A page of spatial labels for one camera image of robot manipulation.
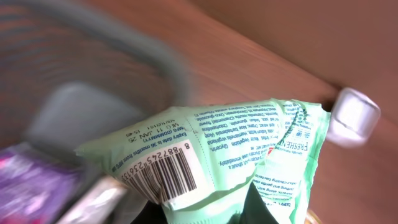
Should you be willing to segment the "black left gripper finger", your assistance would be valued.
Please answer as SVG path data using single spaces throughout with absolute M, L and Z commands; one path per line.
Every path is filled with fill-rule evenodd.
M 278 224 L 278 222 L 265 206 L 256 186 L 251 183 L 242 214 L 233 215 L 227 224 Z

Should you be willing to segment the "mint green wipes packet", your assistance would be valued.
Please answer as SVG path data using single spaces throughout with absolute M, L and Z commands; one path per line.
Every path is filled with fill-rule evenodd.
M 76 154 L 164 209 L 169 223 L 228 223 L 253 187 L 278 223 L 303 223 L 330 121 L 318 103 L 171 107 Z

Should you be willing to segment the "purple sanitary pad pack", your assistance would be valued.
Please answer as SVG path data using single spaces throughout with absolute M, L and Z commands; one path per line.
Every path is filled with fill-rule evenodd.
M 1 223 L 55 223 L 98 171 L 69 149 L 27 142 L 1 149 Z

